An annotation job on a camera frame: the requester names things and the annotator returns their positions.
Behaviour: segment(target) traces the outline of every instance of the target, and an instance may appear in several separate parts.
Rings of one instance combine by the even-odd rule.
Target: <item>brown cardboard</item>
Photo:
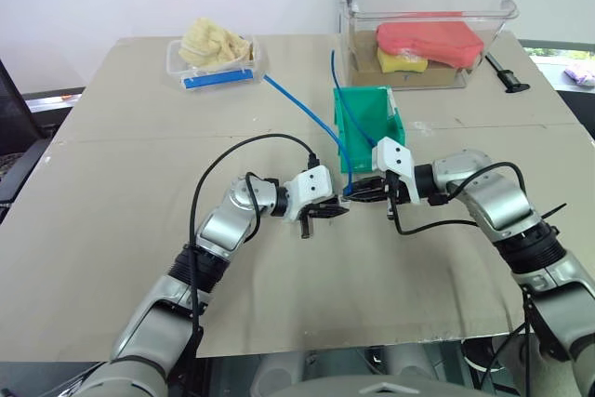
[[[350,83],[353,86],[438,87],[455,82],[456,69],[431,60],[423,73],[383,73],[377,59],[375,32],[358,32],[353,36],[350,54]]]

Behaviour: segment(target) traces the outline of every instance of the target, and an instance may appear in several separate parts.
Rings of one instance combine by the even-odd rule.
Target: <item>pink object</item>
[[[391,55],[413,54],[457,69],[471,67],[483,50],[483,41],[462,21],[386,22],[376,38]]]

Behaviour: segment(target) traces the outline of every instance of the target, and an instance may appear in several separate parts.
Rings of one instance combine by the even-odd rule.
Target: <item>black tool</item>
[[[485,58],[494,67],[494,70],[496,70],[498,78],[500,78],[500,81],[506,87],[506,93],[522,92],[531,87],[528,84],[521,83],[512,70],[504,70],[496,58],[492,56],[492,53],[485,55]]]

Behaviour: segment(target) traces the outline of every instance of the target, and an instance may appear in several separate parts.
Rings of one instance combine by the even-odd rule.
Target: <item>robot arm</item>
[[[387,171],[388,194],[397,204],[418,198],[445,204],[463,181],[492,164],[483,152],[465,150],[414,167],[410,152],[389,139],[378,143],[374,159]],[[394,181],[395,174],[403,183]],[[595,395],[593,278],[562,247],[557,229],[540,217],[517,183],[493,170],[484,172],[456,199],[509,264],[519,287],[531,296],[530,321],[542,349],[557,360],[571,360],[581,393]]]
[[[285,221],[316,216],[317,204],[333,196],[328,169],[318,165],[298,174],[284,186],[274,179],[250,179],[260,215]],[[346,209],[326,200],[324,217]],[[225,193],[221,205],[202,222],[196,232],[198,246],[199,312],[203,313],[210,293],[221,279],[239,247],[248,236],[255,209],[246,179],[237,179]],[[167,275],[155,283],[135,310],[125,330],[114,343],[110,361],[82,384],[82,397],[165,397],[165,380],[192,336],[192,304],[188,247],[176,257]]]

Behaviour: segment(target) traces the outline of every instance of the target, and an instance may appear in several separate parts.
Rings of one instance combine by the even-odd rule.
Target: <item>black chair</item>
[[[0,60],[0,222],[49,142]]]

